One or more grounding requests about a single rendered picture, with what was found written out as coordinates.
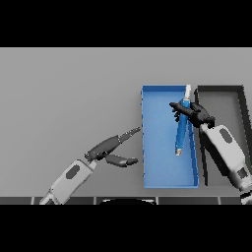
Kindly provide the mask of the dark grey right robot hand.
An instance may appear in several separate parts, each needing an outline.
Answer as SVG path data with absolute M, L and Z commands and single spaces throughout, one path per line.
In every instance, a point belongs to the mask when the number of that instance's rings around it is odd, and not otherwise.
M 206 124 L 209 129 L 215 127 L 216 118 L 211 116 L 204 106 L 196 102 L 191 102 L 189 108 L 184 107 L 181 101 L 171 102 L 169 105 L 172 107 L 176 122 L 179 122 L 180 118 L 185 115 L 196 128 L 203 124 Z

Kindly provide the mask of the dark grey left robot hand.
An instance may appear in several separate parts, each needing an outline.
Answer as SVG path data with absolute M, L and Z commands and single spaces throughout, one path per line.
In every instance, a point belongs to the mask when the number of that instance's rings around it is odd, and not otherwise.
M 115 135 L 100 142 L 85 153 L 85 158 L 89 163 L 92 163 L 94 160 L 105 159 L 107 163 L 118 167 L 127 167 L 137 163 L 139 160 L 135 157 L 120 157 L 113 155 L 112 152 L 140 130 L 141 128 L 137 127 L 122 134 L 121 136 Z

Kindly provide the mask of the blue pipe with pale ends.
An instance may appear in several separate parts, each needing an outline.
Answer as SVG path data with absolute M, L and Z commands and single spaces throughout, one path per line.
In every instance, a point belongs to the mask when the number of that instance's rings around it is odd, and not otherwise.
M 191 86 L 187 84 L 185 87 L 184 97 L 181 100 L 181 105 L 185 108 L 190 107 L 190 93 L 191 93 Z M 187 125 L 187 116 L 181 113 L 179 115 L 176 142 L 175 142 L 175 154 L 177 156 L 180 156 L 182 153 L 184 137 L 186 132 L 186 125 Z

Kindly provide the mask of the dark grey bin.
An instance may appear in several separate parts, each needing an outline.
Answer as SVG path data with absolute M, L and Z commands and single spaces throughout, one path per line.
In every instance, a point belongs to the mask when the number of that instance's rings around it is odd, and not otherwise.
M 249 115 L 244 88 L 241 85 L 199 86 L 195 91 L 195 100 L 215 116 L 216 126 L 227 127 L 244 152 L 246 164 L 252 173 L 252 118 Z M 199 137 L 205 184 L 230 187 L 228 178 L 221 175 L 204 147 L 200 133 Z

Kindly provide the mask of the blue bin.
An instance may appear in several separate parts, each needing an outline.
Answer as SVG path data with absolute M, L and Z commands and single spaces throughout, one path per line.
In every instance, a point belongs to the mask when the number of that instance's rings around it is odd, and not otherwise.
M 193 126 L 186 125 L 182 154 L 175 154 L 177 122 L 171 102 L 184 96 L 184 85 L 142 85 L 144 187 L 197 188 L 199 185 Z

